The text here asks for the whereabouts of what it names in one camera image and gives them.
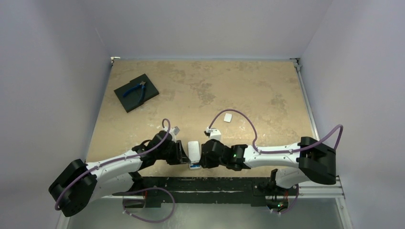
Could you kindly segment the white remote control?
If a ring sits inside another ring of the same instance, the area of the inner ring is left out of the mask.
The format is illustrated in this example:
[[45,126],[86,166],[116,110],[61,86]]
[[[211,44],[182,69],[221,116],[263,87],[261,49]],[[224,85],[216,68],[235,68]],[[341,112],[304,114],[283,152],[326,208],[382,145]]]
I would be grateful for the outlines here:
[[200,149],[200,144],[198,141],[190,141],[188,142],[187,145],[188,148],[188,157],[190,159],[190,164],[200,164],[200,159],[201,159],[201,149]]

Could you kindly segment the white battery cover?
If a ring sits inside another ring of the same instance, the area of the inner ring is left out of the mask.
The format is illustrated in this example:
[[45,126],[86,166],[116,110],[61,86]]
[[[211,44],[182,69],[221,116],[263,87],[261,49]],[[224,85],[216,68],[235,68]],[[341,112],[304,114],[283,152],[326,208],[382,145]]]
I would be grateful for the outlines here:
[[230,123],[231,120],[232,120],[232,118],[233,118],[233,115],[232,115],[232,114],[226,113],[226,114],[224,115],[224,122]]

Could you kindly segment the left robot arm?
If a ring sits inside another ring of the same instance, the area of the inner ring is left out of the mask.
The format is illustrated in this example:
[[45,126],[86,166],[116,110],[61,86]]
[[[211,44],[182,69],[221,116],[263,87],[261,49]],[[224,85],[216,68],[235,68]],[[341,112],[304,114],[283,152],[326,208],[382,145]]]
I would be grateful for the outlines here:
[[162,130],[119,156],[91,163],[81,159],[72,161],[49,186],[48,192],[55,200],[56,210],[71,217],[101,197],[126,191],[137,195],[142,190],[142,182],[135,176],[157,160],[169,165],[190,161],[176,135]]

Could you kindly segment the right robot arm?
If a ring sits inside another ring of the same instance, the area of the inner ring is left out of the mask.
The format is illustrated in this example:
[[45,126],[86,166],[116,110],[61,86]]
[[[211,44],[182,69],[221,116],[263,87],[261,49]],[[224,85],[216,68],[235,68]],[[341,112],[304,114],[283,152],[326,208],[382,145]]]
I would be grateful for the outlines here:
[[322,185],[336,184],[336,150],[311,137],[286,146],[252,145],[228,147],[212,139],[202,144],[199,165],[203,168],[224,166],[241,171],[256,167],[276,167],[268,188],[280,194],[295,184],[312,181]]

